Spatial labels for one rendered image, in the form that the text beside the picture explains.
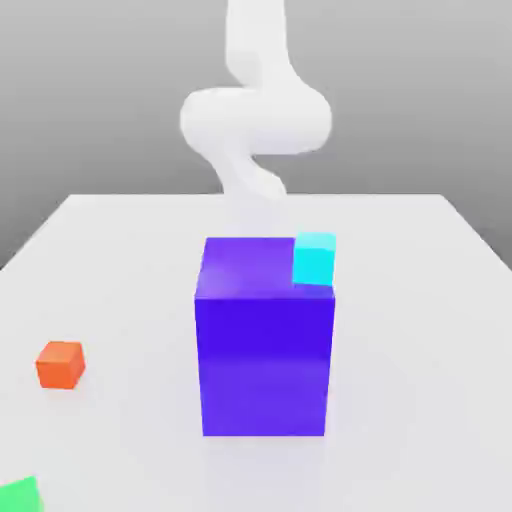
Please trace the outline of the small cyan cube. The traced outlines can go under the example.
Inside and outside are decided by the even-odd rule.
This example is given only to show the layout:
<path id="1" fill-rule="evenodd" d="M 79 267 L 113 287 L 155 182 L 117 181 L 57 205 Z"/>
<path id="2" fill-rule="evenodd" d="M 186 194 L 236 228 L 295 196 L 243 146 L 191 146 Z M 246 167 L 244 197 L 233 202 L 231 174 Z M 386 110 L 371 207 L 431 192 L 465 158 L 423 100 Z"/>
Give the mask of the small cyan cube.
<path id="1" fill-rule="evenodd" d="M 298 233 L 293 249 L 292 281 L 298 284 L 331 286 L 335 256 L 334 233 Z"/>

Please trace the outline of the small orange cube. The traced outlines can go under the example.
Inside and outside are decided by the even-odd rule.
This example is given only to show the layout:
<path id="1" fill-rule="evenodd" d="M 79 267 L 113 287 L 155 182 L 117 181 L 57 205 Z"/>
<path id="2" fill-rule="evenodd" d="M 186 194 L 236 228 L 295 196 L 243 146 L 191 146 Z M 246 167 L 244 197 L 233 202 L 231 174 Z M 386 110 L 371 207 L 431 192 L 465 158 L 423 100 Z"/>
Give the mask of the small orange cube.
<path id="1" fill-rule="evenodd" d="M 49 341 L 35 361 L 42 388 L 74 389 L 85 370 L 80 342 Z"/>

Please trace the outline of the small green cube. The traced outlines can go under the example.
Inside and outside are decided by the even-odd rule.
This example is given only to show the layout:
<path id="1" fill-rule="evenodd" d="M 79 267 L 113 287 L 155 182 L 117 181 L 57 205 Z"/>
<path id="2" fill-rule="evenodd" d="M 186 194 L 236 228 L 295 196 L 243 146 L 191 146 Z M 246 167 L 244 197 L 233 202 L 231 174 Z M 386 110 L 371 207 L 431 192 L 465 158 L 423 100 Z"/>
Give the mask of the small green cube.
<path id="1" fill-rule="evenodd" d="M 34 476 L 0 486 L 0 512 L 44 512 Z"/>

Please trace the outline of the large purple box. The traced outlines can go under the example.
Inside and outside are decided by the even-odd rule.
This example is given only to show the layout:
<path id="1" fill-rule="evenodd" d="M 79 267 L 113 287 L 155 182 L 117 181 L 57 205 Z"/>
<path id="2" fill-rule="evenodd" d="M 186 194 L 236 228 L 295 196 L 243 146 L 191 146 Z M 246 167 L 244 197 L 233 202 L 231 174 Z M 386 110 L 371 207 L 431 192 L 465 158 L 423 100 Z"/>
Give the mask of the large purple box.
<path id="1" fill-rule="evenodd" d="M 288 237 L 209 237 L 194 295 L 206 436 L 321 436 L 332 287 L 292 280 Z"/>

